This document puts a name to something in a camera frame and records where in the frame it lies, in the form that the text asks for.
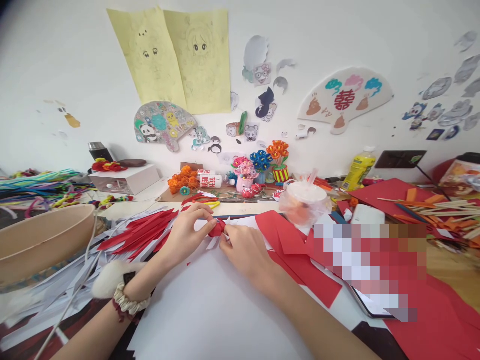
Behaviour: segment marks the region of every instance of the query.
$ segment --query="white container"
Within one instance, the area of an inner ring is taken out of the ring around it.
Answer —
[[[94,172],[90,179],[101,192],[137,195],[159,181],[160,176],[154,165],[146,165],[120,172]]]

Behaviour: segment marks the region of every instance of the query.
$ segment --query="cardboard bowl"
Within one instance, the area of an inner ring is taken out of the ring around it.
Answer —
[[[87,247],[95,206],[46,212],[0,230],[0,287],[29,278]]]

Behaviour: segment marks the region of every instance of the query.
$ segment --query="yellow bottle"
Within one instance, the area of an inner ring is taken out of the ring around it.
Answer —
[[[367,177],[375,161],[377,161],[374,151],[375,146],[365,146],[363,152],[355,156],[351,163],[350,173],[341,186],[342,189],[353,191],[362,185],[362,181]]]

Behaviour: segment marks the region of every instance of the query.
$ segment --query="cartoon sticker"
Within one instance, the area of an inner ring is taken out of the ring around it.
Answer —
[[[423,92],[423,100],[430,100],[445,94],[452,85],[451,77],[439,78],[430,87]]]
[[[444,132],[444,129],[434,129],[426,139],[431,141],[437,141],[438,139],[440,139]]]

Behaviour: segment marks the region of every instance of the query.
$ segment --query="right hand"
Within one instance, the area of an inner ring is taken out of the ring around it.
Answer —
[[[270,258],[262,233],[248,226],[227,225],[220,238],[220,249],[236,269],[260,291],[274,276],[277,264]]]

